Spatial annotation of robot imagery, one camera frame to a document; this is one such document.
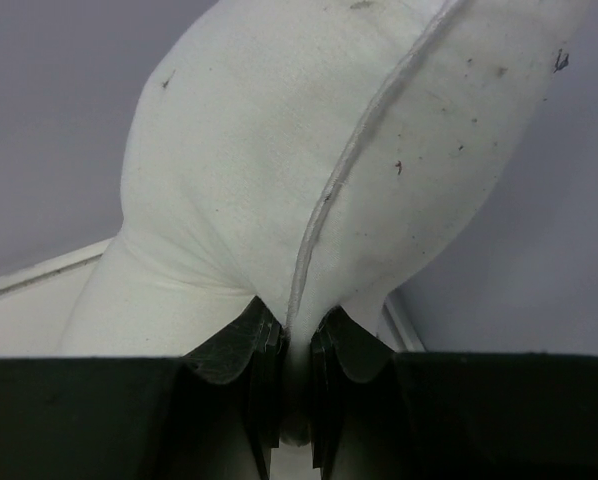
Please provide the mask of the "white pillow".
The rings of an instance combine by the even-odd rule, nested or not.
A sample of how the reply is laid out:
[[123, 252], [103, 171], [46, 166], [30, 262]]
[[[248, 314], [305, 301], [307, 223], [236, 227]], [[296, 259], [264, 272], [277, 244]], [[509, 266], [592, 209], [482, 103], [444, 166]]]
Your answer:
[[254, 299], [284, 326], [283, 442], [310, 340], [377, 314], [484, 204], [585, 1], [220, 1], [148, 78], [123, 222], [63, 356], [183, 355]]

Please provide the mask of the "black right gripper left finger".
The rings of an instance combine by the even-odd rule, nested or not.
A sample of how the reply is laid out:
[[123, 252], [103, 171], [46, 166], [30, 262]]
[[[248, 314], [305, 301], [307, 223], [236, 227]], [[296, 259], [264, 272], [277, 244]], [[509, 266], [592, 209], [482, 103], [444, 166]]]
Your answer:
[[0, 479], [266, 479], [282, 360], [260, 300], [182, 357], [0, 360]]

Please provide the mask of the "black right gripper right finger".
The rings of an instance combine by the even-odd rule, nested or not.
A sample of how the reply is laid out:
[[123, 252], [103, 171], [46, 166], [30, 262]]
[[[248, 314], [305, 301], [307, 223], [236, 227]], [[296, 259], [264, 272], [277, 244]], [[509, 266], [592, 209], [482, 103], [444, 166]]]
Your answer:
[[598, 357], [398, 353], [342, 309], [311, 354], [325, 479], [598, 479]]

